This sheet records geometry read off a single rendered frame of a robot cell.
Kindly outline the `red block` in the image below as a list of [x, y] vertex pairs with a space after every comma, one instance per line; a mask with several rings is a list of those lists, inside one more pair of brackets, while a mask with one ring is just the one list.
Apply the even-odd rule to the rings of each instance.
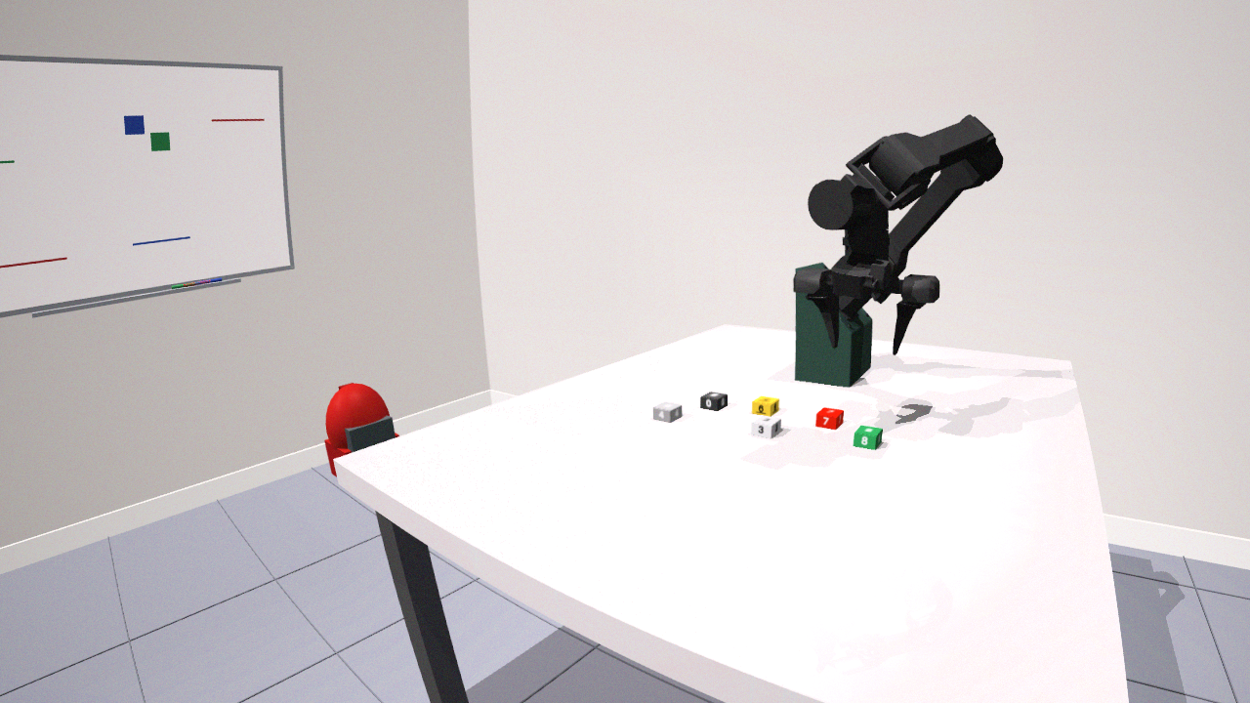
[[844, 412], [835, 408], [824, 408], [816, 414], [815, 427], [838, 429], [844, 423]]

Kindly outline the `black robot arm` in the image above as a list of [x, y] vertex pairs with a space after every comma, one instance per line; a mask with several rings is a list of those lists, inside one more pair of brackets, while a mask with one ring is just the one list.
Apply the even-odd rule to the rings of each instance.
[[[969, 114], [961, 123], [922, 138], [909, 133], [885, 135], [848, 163], [852, 175], [812, 186], [810, 216], [818, 226], [834, 230], [889, 228], [889, 211], [901, 210], [920, 196], [889, 231], [889, 259], [884, 246], [860, 251], [860, 243], [849, 243], [848, 255], [831, 269], [839, 311], [850, 320], [870, 299], [881, 304], [892, 296], [881, 291], [888, 291], [892, 279], [900, 279], [912, 245], [962, 190], [994, 179], [1002, 169], [1002, 159], [994, 133]], [[862, 166], [868, 163], [871, 173]], [[940, 175], [932, 181], [934, 173]]]

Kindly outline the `yellow block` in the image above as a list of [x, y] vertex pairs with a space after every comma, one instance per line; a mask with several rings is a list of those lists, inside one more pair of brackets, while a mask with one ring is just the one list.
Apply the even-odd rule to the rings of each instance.
[[772, 417], [778, 413], [778, 397], [756, 397], [752, 402], [752, 413], [758, 415]]

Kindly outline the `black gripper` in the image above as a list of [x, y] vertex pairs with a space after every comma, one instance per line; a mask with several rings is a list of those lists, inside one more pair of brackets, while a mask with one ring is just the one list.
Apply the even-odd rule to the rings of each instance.
[[[884, 246], [888, 251], [890, 238], [886, 228], [845, 228], [842, 245], [848, 255], [849, 243], [860, 243], [860, 251], [872, 251], [874, 245]], [[839, 340], [839, 296], [832, 293], [831, 269], [801, 269], [792, 276], [794, 293], [808, 294], [808, 300], [812, 300], [824, 316], [824, 324], [829, 331], [831, 346], [836, 349]], [[902, 336], [909, 328], [911, 316], [916, 309], [926, 303], [938, 301], [940, 298], [940, 281], [934, 275], [910, 274], [902, 279], [892, 279], [892, 285], [888, 286], [888, 294], [901, 294], [902, 300], [896, 304], [898, 318], [895, 323], [895, 336], [892, 341], [892, 355], [898, 355], [902, 343]]]

